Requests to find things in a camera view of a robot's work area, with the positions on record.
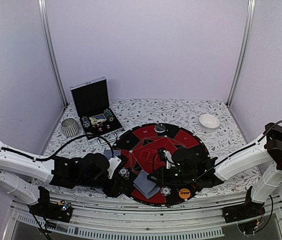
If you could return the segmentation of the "playing card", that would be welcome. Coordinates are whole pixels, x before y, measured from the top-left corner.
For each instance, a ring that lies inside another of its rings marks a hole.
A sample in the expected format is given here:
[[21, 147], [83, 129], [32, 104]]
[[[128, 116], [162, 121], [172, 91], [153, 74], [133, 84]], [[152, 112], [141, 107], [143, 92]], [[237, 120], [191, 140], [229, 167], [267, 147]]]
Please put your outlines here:
[[104, 152], [103, 152], [103, 155], [109, 160], [110, 158], [120, 156], [121, 155], [121, 150], [113, 150], [113, 151], [111, 151], [110, 149], [105, 149]]

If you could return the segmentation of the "orange big blind button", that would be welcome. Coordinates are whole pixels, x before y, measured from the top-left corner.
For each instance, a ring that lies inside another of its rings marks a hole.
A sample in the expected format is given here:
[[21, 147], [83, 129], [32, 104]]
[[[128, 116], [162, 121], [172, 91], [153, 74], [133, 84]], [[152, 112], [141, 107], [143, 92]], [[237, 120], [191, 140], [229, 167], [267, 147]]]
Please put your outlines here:
[[178, 195], [181, 199], [189, 199], [191, 197], [191, 191], [187, 188], [182, 188], [178, 191]]

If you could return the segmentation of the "poker chip stack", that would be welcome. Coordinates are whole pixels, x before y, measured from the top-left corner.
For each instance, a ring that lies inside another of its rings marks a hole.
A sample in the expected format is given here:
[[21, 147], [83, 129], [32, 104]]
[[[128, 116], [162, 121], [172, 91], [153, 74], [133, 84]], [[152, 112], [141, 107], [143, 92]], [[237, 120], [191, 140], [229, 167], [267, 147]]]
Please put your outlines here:
[[171, 194], [171, 192], [172, 192], [172, 190], [168, 186], [163, 186], [160, 189], [160, 193], [164, 197], [169, 196]]
[[127, 168], [123, 167], [118, 171], [118, 174], [124, 178], [127, 179], [130, 176], [130, 172]]

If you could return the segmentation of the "playing cards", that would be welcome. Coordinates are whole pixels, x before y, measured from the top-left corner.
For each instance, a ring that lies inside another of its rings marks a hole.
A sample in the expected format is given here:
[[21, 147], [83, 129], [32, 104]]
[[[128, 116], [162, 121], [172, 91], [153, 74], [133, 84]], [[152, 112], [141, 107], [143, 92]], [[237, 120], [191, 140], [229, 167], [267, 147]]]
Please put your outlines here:
[[151, 180], [148, 180], [148, 173], [141, 170], [133, 181], [134, 187], [139, 190], [146, 199], [152, 198], [160, 191], [160, 187]]

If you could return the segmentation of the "clear dealer button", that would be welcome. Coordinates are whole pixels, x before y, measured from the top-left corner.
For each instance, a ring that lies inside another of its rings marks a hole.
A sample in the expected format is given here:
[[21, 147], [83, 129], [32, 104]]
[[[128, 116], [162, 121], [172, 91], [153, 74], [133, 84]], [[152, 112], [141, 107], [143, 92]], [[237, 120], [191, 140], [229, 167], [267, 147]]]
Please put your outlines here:
[[157, 133], [164, 133], [166, 131], [166, 127], [163, 123], [158, 123], [154, 126], [154, 131]]

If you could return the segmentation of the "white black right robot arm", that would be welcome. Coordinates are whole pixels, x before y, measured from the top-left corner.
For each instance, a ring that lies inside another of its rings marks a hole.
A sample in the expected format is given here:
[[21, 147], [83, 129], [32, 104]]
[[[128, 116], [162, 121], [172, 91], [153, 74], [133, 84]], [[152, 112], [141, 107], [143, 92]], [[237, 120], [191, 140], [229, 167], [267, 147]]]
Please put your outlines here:
[[169, 169], [163, 177], [153, 173], [148, 176], [151, 181], [166, 185], [181, 186], [196, 184], [199, 188], [211, 188], [230, 177], [261, 165], [270, 163], [260, 180], [247, 191], [247, 201], [240, 206], [239, 213], [243, 218], [250, 218], [259, 210], [259, 204], [282, 183], [282, 127], [278, 122], [270, 122], [265, 131], [257, 139], [231, 153], [223, 160], [205, 167], [203, 172], [190, 167], [188, 171]]

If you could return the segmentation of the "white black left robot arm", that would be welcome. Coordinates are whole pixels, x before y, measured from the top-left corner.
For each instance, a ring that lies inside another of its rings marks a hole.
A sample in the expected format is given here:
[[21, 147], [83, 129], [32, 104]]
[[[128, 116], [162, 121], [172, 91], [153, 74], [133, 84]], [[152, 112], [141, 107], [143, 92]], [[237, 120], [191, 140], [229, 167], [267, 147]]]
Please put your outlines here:
[[0, 186], [27, 205], [35, 206], [44, 217], [51, 217], [56, 210], [48, 200], [48, 191], [26, 182], [21, 175], [67, 189], [103, 186], [112, 183], [115, 172], [127, 161], [122, 154], [116, 156], [113, 149], [110, 158], [101, 153], [66, 158], [57, 153], [51, 156], [30, 154], [0, 141]]

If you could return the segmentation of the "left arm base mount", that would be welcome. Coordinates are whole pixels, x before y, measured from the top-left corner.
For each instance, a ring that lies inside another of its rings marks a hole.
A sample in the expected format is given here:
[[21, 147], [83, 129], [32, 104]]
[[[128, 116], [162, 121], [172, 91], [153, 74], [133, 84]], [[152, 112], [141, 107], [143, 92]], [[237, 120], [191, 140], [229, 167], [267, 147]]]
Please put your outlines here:
[[50, 192], [42, 186], [38, 187], [38, 203], [29, 206], [29, 212], [45, 220], [55, 220], [69, 223], [72, 217], [73, 208], [69, 201], [61, 200], [57, 203], [50, 201]]

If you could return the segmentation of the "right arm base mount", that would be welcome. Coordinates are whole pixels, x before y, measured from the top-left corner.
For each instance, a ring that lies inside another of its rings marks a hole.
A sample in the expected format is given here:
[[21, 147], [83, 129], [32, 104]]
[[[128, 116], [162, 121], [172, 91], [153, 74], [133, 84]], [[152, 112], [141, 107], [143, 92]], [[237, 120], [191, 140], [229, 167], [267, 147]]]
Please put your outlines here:
[[[222, 209], [222, 216], [226, 223], [239, 222], [250, 218], [261, 217], [265, 213], [264, 203], [255, 203], [250, 199], [244, 203], [227, 206]], [[238, 229], [245, 235], [251, 235], [256, 232], [259, 220], [252, 220], [238, 224]]]

